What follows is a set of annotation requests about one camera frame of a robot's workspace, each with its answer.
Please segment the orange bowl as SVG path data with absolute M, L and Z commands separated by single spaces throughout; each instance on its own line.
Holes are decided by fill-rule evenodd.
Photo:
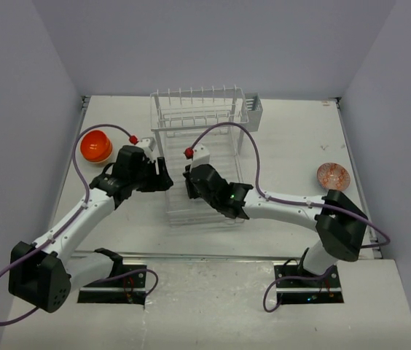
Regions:
M 89 149 L 97 149 L 107 147 L 112 144 L 109 137 L 100 130 L 94 130 L 88 132 L 81 140 L 79 150 L 80 152 L 88 147 Z
M 81 151 L 82 159 L 87 164 L 92 166 L 103 166 L 106 165 L 113 156 L 113 145 L 110 144 L 107 147 L 89 149 L 88 147 L 84 148 Z

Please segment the blue patterned bowl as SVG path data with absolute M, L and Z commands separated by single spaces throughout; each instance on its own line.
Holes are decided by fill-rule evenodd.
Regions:
M 338 163 L 324 163 L 316 171 L 318 184 L 326 190 L 347 190 L 351 184 L 348 171 Z

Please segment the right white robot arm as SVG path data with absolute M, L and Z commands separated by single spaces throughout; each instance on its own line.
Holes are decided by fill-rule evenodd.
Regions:
M 318 234 L 297 268 L 299 281 L 312 287 L 339 261 L 355 262 L 364 240 L 367 216 L 345 194 L 304 198 L 302 205 L 275 202 L 273 193 L 259 193 L 250 184 L 227 182 L 210 164 L 186 166 L 183 173 L 190 198 L 201 198 L 229 219 L 270 219 L 298 225 Z

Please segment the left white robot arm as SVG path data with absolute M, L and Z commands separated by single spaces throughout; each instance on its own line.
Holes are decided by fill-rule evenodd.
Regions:
M 135 191 L 163 192 L 173 185 L 163 157 L 155 158 L 155 140 L 123 146 L 86 186 L 85 196 L 52 229 L 33 243 L 18 243 L 11 251 L 8 290 L 48 313 L 57 311 L 71 292 L 92 283 L 117 286 L 124 278 L 122 258 L 96 249 L 73 261 L 75 249 L 89 233 Z

